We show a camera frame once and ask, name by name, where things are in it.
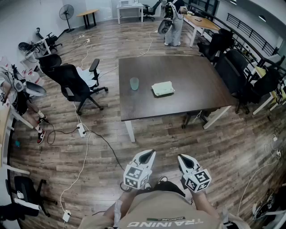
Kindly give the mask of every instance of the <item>standing fan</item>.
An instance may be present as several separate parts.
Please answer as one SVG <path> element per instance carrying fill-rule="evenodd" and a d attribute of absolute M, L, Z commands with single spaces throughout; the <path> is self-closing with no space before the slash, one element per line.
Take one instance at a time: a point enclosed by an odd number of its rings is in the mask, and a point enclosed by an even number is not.
<path fill-rule="evenodd" d="M 71 29 L 70 24 L 68 23 L 68 20 L 73 16 L 73 13 L 74 13 L 74 10 L 73 10 L 73 6 L 71 5 L 64 5 L 59 11 L 59 17 L 63 20 L 67 20 L 67 24 L 69 28 L 67 33 L 75 30 L 75 29 Z"/>

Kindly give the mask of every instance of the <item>dark wooden table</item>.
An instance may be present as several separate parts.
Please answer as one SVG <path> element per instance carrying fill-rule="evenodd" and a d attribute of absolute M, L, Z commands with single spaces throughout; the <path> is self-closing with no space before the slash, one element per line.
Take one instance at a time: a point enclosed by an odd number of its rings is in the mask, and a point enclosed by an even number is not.
<path fill-rule="evenodd" d="M 139 79 L 139 88 L 131 89 L 129 80 Z M 175 92 L 157 97 L 152 85 L 171 81 Z M 213 124 L 236 100 L 205 57 L 143 56 L 119 60 L 121 120 L 130 139 L 135 141 L 131 120 L 221 108 L 206 124 Z"/>

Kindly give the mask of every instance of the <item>ceiling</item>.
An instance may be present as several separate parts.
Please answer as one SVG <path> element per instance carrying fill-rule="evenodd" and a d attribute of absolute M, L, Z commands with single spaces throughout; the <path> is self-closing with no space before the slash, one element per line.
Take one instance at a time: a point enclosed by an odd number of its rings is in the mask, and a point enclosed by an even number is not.
<path fill-rule="evenodd" d="M 266 23 L 286 40 L 286 2 L 284 0 L 236 0 L 237 6 L 255 16 L 263 15 Z"/>

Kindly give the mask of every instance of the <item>person's arm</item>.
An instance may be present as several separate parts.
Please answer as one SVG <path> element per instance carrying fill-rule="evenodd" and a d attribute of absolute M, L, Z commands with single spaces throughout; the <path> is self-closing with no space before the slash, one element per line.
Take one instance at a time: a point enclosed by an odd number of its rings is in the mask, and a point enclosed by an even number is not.
<path fill-rule="evenodd" d="M 123 218 L 127 214 L 136 194 L 137 194 L 137 190 L 132 189 L 130 192 L 123 192 L 122 195 L 119 197 L 119 200 L 122 201 L 122 205 L 120 208 L 121 218 Z M 114 220 L 114 206 L 115 206 L 115 203 L 106 210 L 103 216 L 108 217 L 111 220 Z"/>
<path fill-rule="evenodd" d="M 6 81 L 4 81 L 4 82 L 1 84 L 1 86 L 3 86 L 4 93 L 5 93 L 3 103 L 6 103 L 6 100 L 7 100 L 7 98 L 8 98 L 8 95 L 9 95 L 9 93 L 10 93 L 10 91 L 11 91 L 12 86 L 11 86 L 9 83 L 7 83 Z"/>
<path fill-rule="evenodd" d="M 192 192 L 193 200 L 195 202 L 196 208 L 199 211 L 204 211 L 208 213 L 209 215 L 219 218 L 218 212 L 215 210 L 215 208 L 210 204 L 210 202 L 207 200 L 206 195 L 204 192 L 198 192 L 194 193 Z"/>

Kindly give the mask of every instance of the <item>beige t-shirt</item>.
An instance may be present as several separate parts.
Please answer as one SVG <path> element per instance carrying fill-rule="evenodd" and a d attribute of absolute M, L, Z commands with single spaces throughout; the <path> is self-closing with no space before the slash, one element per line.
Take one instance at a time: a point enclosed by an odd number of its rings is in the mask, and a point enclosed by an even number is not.
<path fill-rule="evenodd" d="M 86 216 L 79 229 L 113 227 L 114 221 L 105 216 Z M 169 191 L 154 191 L 135 197 L 119 228 L 130 229 L 222 229 L 220 220 L 197 211 L 181 195 Z"/>

